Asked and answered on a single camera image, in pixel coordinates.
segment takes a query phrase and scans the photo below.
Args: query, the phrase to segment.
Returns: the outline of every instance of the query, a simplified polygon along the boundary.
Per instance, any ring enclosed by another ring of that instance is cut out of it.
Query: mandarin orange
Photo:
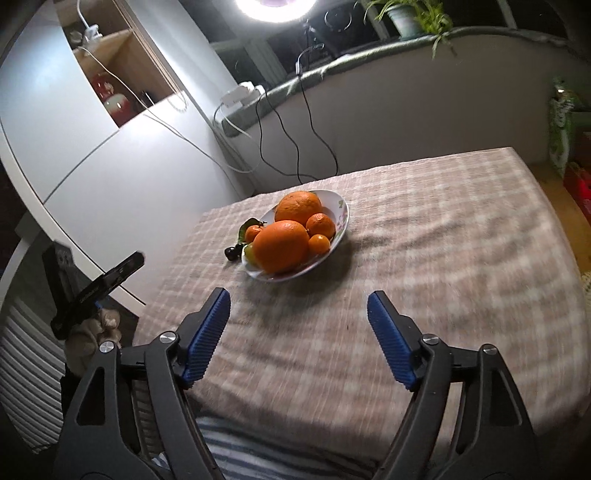
[[[244,241],[250,244],[261,231],[262,227],[260,225],[251,225],[244,232]]]
[[[306,222],[306,229],[310,236],[324,235],[329,240],[335,236],[335,223],[324,213],[315,213]]]
[[[324,255],[330,250],[330,240],[324,235],[313,235],[308,240],[308,247],[313,255]]]

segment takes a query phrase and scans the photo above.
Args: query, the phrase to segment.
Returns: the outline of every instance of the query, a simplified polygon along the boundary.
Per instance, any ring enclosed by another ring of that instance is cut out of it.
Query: white plate
[[[332,241],[330,242],[330,250],[326,252],[324,255],[310,258],[310,260],[308,260],[306,263],[299,266],[297,270],[292,270],[284,274],[273,275],[267,274],[263,272],[260,268],[251,265],[246,260],[244,256],[244,251],[242,251],[242,265],[244,266],[246,272],[252,278],[256,278],[257,280],[268,283],[278,283],[280,281],[285,281],[291,278],[299,277],[305,273],[308,273],[317,265],[320,265],[324,260],[326,260],[326,257],[328,257],[335,250],[335,248],[337,248],[339,242],[345,234],[345,230],[347,230],[347,225],[349,224],[349,206],[347,205],[347,202],[341,195],[331,190],[311,190],[311,192],[318,195],[320,203],[322,203],[323,207],[322,213],[328,215],[330,219],[335,223],[336,233]],[[259,220],[267,223],[274,223],[276,208],[277,205],[275,205],[265,215],[259,218]]]

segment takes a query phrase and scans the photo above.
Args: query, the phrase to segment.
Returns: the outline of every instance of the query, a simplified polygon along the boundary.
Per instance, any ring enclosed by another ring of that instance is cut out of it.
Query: table
[[[291,440],[383,457],[410,394],[394,382],[367,321],[374,290],[451,346],[498,346],[537,432],[588,395],[579,273],[548,200],[512,149],[377,167],[303,188],[335,190],[349,203],[346,238],[322,265],[264,284],[227,262],[223,249],[239,225],[286,191],[259,195],[203,216],[140,319],[137,344],[174,329],[213,287],[230,292],[230,320],[192,391],[206,407]],[[453,423],[449,409],[440,445]]]

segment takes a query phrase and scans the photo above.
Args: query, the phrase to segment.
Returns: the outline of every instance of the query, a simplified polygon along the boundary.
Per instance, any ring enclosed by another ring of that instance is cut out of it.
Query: lamp
[[[282,23],[309,12],[316,0],[236,0],[238,8],[255,20]]]

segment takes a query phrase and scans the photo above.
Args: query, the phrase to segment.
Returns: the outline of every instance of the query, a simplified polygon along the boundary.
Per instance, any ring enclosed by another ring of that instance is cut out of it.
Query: window sill
[[[538,43],[547,43],[555,47],[567,48],[569,52],[579,56],[570,47],[569,41],[567,39],[530,30],[514,30],[507,27],[460,27],[453,29],[449,34],[449,38],[453,39],[465,37],[468,35],[504,35],[507,37],[523,38],[524,40],[530,40]],[[309,89],[315,85],[318,85],[326,77],[331,75],[347,72],[348,70],[352,70],[356,67],[359,67],[360,65],[384,57],[431,46],[434,40],[435,36],[425,35],[424,37],[413,38],[412,40],[389,41],[387,43],[382,43],[379,46],[370,47],[357,53],[345,54],[326,65],[305,72],[302,75],[301,81],[304,88]],[[446,48],[446,46],[445,44],[440,43],[439,48]],[[299,80],[297,78],[293,78],[270,90],[268,92],[269,101],[267,102],[264,99],[260,101],[260,105],[258,106],[259,117],[263,118],[271,112],[272,109],[270,104],[277,108],[289,97],[299,93],[300,87],[298,83]],[[237,127],[240,127],[242,130],[247,130],[258,123],[255,111],[256,103],[257,102],[253,102],[244,106],[243,108],[240,108],[239,110],[230,114],[228,118]],[[222,128],[227,137],[237,137],[240,134],[225,120],[222,121]]]

